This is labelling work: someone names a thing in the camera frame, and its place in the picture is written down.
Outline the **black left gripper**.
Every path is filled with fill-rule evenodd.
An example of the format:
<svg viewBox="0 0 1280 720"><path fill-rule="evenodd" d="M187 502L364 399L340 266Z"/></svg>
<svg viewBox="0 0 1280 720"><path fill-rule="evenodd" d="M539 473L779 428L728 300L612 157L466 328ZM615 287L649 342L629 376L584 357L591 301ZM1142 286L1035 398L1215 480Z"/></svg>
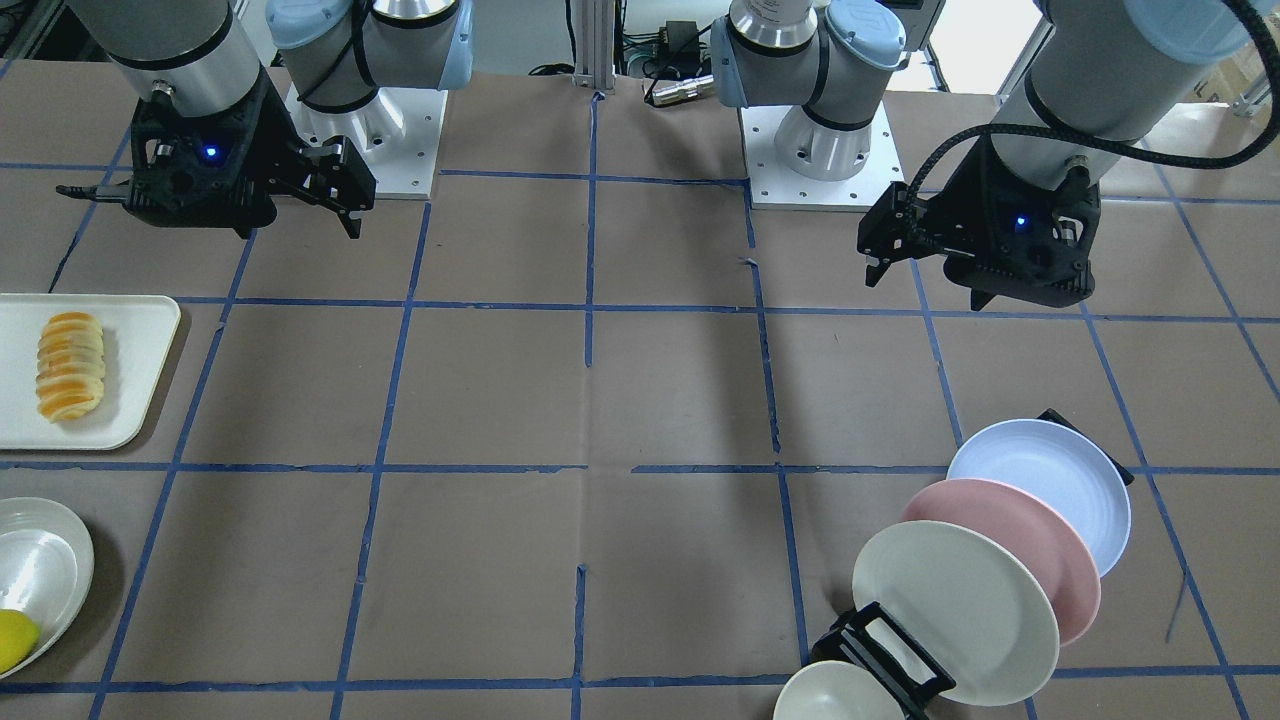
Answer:
<svg viewBox="0 0 1280 720"><path fill-rule="evenodd" d="M867 287L906 259L941 255L943 273L969 288L970 309L1004 296L1046 307L1069 307L1096 288L1091 249L1101 215L1089 169L1070 161L1053 190L1025 182L980 138L945 188L915 199L891 184L858 227L867 256Z"/></svg>

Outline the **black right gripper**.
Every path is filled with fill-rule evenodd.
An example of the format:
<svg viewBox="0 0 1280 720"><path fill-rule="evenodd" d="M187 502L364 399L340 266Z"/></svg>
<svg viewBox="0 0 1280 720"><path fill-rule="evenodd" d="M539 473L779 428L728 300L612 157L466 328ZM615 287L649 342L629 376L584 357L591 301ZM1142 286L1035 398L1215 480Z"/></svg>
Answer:
<svg viewBox="0 0 1280 720"><path fill-rule="evenodd" d="M183 117L178 91L155 79L131 119L132 176L115 184L59 184L69 199L120 204L161 228L227 228L242 240L276 219L276 196L337 215L361 237L362 214L375 205L375 176L353 142L333 136L319 146L296 132L266 70L228 109Z"/></svg>

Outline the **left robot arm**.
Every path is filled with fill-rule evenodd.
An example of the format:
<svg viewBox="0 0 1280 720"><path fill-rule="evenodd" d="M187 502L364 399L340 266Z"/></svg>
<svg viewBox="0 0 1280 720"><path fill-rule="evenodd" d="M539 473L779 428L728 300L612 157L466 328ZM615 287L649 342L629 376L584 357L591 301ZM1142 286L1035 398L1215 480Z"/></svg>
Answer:
<svg viewBox="0 0 1280 720"><path fill-rule="evenodd" d="M993 119L945 140L910 182L895 181L858 225L868 286L909 259L943 258L970 306L1010 297L1069 307L1094 292L1100 181L1121 158L1222 170L1260 155L1277 120L1222 158L1139 142L1219 61L1252 42L1270 85L1277 44L1267 1L1042 1L1052 33ZM716 91L728 108L788 108L787 164L819 179L858 159L818 163L840 138L864 149L908 32L891 5L735 1L710 27Z"/></svg>

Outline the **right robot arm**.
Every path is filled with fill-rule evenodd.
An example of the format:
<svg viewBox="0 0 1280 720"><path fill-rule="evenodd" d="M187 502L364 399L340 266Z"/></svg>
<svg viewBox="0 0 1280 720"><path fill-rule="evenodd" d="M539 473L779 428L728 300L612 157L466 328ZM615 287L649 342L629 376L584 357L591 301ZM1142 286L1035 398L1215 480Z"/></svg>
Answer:
<svg viewBox="0 0 1280 720"><path fill-rule="evenodd" d="M333 213L351 238L372 210L378 163L408 145L397 90L465 87L471 1L270 1L292 113L229 1L73 1L137 94L131 178L58 186L160 228L248 238L289 196Z"/></svg>

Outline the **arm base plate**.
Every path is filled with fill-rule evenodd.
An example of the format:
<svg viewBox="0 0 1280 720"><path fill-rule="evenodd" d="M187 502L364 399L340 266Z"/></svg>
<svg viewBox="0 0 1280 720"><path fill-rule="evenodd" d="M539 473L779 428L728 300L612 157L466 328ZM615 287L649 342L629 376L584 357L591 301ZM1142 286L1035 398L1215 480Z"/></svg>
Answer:
<svg viewBox="0 0 1280 720"><path fill-rule="evenodd" d="M294 86L285 108L294 129L319 146L333 136L349 138L378 182L376 197L429 200L445 118L447 91L380 88L365 106L328 114L305 106Z"/></svg>
<svg viewBox="0 0 1280 720"><path fill-rule="evenodd" d="M867 137L864 143L835 143L828 152L818 154L805 143L783 152L785 146L774 137L787 114L787 106L739 111L755 209L867 211L891 183L905 181L884 105L877 108L873 122L861 131ZM844 179L820 179L797 172L797 167L810 159L829 167L837 160L850 160L856 164L856 173Z"/></svg>

